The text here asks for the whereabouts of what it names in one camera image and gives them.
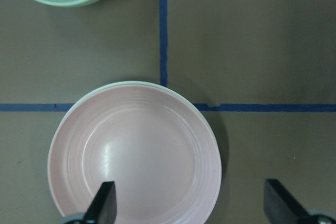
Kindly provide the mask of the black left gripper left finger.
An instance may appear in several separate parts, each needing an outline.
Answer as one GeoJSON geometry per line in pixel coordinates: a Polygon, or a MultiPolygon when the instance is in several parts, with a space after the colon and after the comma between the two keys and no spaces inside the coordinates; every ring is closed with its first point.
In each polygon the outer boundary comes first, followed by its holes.
{"type": "Polygon", "coordinates": [[[114,182],[103,182],[83,216],[84,223],[115,223],[117,197],[114,182]]]}

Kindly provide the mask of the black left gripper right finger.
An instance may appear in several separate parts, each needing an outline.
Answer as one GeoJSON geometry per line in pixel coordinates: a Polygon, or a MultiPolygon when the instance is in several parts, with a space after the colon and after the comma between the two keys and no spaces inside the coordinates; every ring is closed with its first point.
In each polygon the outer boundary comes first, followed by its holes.
{"type": "Polygon", "coordinates": [[[269,223],[304,223],[310,214],[277,179],[264,183],[264,213],[269,223]]]}

